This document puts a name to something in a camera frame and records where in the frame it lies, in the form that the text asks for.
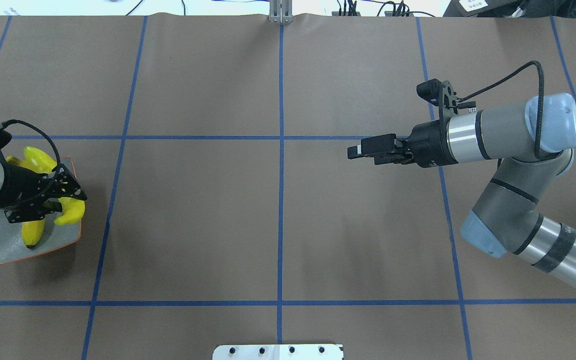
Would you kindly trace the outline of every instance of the cable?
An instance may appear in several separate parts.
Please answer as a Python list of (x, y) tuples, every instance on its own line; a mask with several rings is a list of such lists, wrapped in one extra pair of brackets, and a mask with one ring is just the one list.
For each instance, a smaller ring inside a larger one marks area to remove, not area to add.
[(54, 152), (55, 161), (57, 161), (57, 166), (54, 169), (52, 169), (52, 171), (57, 170), (57, 167), (59, 167), (59, 164), (62, 163), (62, 158), (59, 156), (59, 150), (57, 150), (57, 146), (55, 146), (53, 139), (51, 139), (50, 136), (48, 136), (45, 132), (41, 131), (37, 126), (32, 125), (32, 123), (27, 123), (26, 121), (23, 121), (23, 120), (12, 119), (12, 120), (8, 120), (8, 121), (3, 121), (1, 123), (1, 126), (2, 126), (1, 129), (4, 130), (13, 124), (23, 125), (23, 126), (26, 126), (32, 130), (35, 130), (35, 132), (39, 133), (39, 135), (41, 135), (44, 139), (46, 139), (46, 141), (48, 141), (48, 144), (50, 144), (50, 147), (52, 148), (52, 151)]
[(566, 18), (570, 18), (570, 12), (572, 11), (572, 5), (576, 3), (576, 0), (570, 0), (570, 4), (568, 5), (568, 11), (566, 12)]
[(144, 0), (139, 0), (139, 2), (137, 2), (137, 5), (135, 5), (135, 6), (132, 8), (132, 10), (128, 11), (128, 13), (126, 14), (126, 16), (132, 14), (132, 13), (135, 11), (135, 9), (137, 9), (143, 2), (144, 2)]
[(432, 16), (433, 18), (436, 18), (436, 16), (434, 16), (434, 14), (427, 13), (425, 11), (407, 11), (407, 12), (400, 14), (400, 16), (406, 16), (407, 14), (426, 14), (428, 16)]
[(410, 7), (406, 4), (404, 4), (404, 2), (400, 2), (399, 6), (397, 6), (397, 10), (392, 12), (392, 16), (402, 16), (400, 14), (410, 11)]
[(539, 93), (537, 97), (537, 124), (535, 126), (534, 132), (534, 157), (538, 160), (549, 160), (553, 159), (555, 156), (546, 155), (542, 156), (540, 153), (540, 146), (542, 144), (542, 119), (544, 118), (544, 69), (542, 69), (542, 64), (537, 60), (528, 61), (527, 63), (523, 64), (520, 68), (513, 71), (510, 75), (504, 77), (503, 79), (495, 82), (494, 84), (487, 86), (479, 91), (475, 91), (466, 97), (457, 98), (459, 103), (462, 103), (468, 99), (471, 99), (477, 95), (480, 95), (483, 92), (489, 91), (494, 87), (507, 82), (510, 78), (514, 77), (515, 75), (521, 73), (524, 69), (528, 68), (529, 66), (536, 66), (537, 67), (537, 75), (539, 76)]
[(388, 5), (388, 4), (391, 4), (391, 5), (392, 5), (392, 12), (395, 12), (395, 7), (397, 7), (397, 4), (396, 4), (394, 1), (386, 1), (386, 2), (383, 2), (383, 3), (381, 4), (381, 7), (379, 8), (379, 11), (377, 11), (377, 16), (379, 16), (379, 14), (382, 13), (382, 10), (383, 10), (384, 7), (385, 7), (386, 5)]

